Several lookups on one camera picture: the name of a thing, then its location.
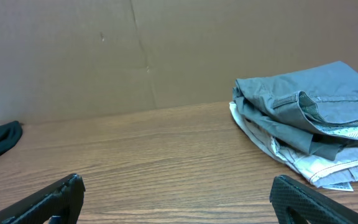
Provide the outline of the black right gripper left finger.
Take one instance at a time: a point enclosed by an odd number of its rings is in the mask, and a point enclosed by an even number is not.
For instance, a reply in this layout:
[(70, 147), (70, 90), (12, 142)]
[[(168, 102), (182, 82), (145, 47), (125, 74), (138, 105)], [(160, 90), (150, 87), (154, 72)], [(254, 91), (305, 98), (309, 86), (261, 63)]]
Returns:
[(84, 202), (85, 185), (70, 174), (0, 211), (0, 224), (76, 224)]

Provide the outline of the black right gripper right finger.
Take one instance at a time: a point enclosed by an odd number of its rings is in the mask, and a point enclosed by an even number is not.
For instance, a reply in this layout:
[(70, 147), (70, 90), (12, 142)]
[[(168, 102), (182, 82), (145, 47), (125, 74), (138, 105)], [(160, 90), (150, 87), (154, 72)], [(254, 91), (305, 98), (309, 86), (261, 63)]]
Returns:
[(276, 176), (269, 197), (279, 224), (358, 224), (358, 213), (287, 175)]

